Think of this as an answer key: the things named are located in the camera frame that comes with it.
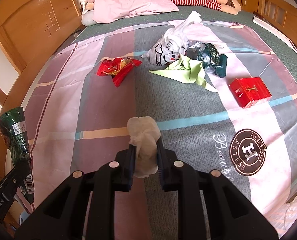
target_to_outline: barcode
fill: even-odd
[[[34,193],[34,187],[33,187],[33,180],[32,180],[32,175],[29,174],[25,179],[24,179],[24,184],[26,187],[26,190],[29,194]]]
[[[17,122],[12,125],[15,135],[18,135],[20,133],[26,132],[26,125],[25,121],[23,122]]]

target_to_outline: screw head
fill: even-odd
[[[184,166],[184,163],[182,161],[175,161],[174,166],[180,168]]]
[[[212,170],[210,172],[214,177],[219,177],[221,176],[221,172],[219,170]]]
[[[110,166],[111,168],[117,168],[119,165],[120,165],[120,164],[119,164],[118,162],[116,162],[116,161],[110,162],[110,164],[109,164],[109,166]]]
[[[75,178],[79,178],[82,175],[83,175],[83,173],[81,171],[75,171],[75,172],[73,172],[73,177],[75,177]]]

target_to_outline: light green cloth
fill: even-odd
[[[202,62],[182,54],[179,60],[170,64],[166,69],[150,70],[150,72],[182,83],[196,83],[211,92],[218,92],[216,88],[206,82]]]

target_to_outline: pink pillow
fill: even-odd
[[[93,20],[111,23],[121,18],[178,11],[171,0],[95,0]]]

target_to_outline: logo emblem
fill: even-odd
[[[231,161],[237,172],[244,176],[257,173],[264,164],[266,148],[257,132],[251,129],[237,132],[229,148]]]

